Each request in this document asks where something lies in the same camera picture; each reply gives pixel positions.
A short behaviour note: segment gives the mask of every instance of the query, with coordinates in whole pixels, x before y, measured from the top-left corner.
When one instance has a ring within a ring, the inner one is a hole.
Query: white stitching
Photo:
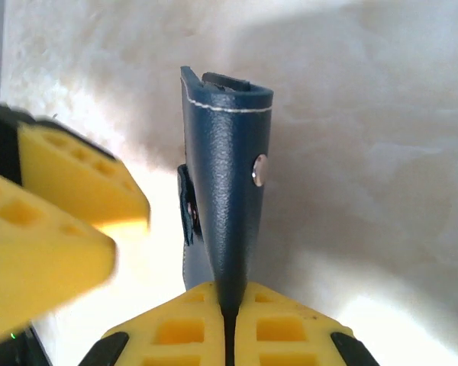
[[[228,113],[258,113],[258,112],[266,112],[266,111],[272,110],[271,106],[266,107],[266,108],[257,108],[257,109],[236,109],[236,108],[215,107],[213,105],[203,104],[199,101],[196,101],[190,98],[189,89],[186,87],[185,80],[182,79],[182,82],[183,82],[183,85],[185,86],[185,94],[186,94],[187,101],[189,101],[191,104],[199,108],[210,109],[211,111],[214,111],[214,112],[228,112]]]

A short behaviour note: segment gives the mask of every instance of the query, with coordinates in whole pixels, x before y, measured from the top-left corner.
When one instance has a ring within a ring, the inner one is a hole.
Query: white marble surface
[[[253,277],[353,327],[382,366],[458,365],[458,0],[6,11],[3,98],[117,153],[153,208],[149,239],[118,238],[112,283],[39,321],[56,366],[182,291],[181,65],[275,90]]]

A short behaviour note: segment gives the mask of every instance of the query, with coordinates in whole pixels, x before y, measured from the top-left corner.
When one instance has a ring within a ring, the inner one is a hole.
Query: silver rivet
[[[262,187],[268,174],[268,158],[265,154],[259,155],[253,165],[253,181],[257,187]]]

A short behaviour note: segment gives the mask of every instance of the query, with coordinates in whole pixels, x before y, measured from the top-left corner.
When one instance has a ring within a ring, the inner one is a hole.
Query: yellow foam pad
[[[212,283],[109,330],[129,341],[115,366],[223,366],[224,325]]]
[[[353,336],[315,310],[250,283],[236,323],[236,366],[346,366],[332,332]]]
[[[147,231],[150,207],[125,165],[62,130],[20,124],[22,185],[107,235]]]
[[[0,176],[0,341],[114,266],[112,239]]]

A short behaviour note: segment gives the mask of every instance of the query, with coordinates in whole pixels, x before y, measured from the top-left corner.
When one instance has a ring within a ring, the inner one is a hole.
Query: leather case
[[[235,291],[246,286],[264,187],[253,169],[268,156],[272,101],[267,88],[211,72],[199,80],[182,67],[186,164],[178,176],[187,290],[214,279]]]

